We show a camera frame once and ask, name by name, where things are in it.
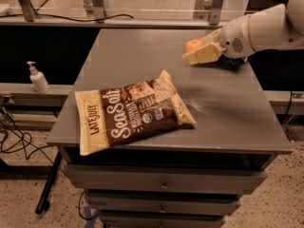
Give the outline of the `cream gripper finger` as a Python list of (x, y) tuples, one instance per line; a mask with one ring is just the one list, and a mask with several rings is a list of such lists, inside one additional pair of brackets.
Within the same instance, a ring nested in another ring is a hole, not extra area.
[(219, 59), (223, 54), (223, 48), (219, 44), (202, 43), (197, 48), (184, 52), (183, 60), (189, 65), (212, 63)]
[(201, 41), (205, 44), (218, 44), (219, 43), (219, 33), (221, 32), (221, 29), (217, 29), (206, 36), (201, 38)]

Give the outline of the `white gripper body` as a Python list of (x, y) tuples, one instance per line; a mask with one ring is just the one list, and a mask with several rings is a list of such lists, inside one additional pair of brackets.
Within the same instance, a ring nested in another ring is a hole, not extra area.
[(249, 18), (249, 15), (245, 15), (231, 20), (218, 34), (226, 57), (246, 58), (255, 52), (249, 39)]

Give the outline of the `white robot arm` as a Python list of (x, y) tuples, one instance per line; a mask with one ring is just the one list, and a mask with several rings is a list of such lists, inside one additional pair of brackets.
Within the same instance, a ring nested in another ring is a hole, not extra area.
[(304, 0), (246, 14), (200, 39), (186, 43), (182, 55), (188, 65), (212, 63), (220, 57), (246, 60), (267, 49), (304, 48)]

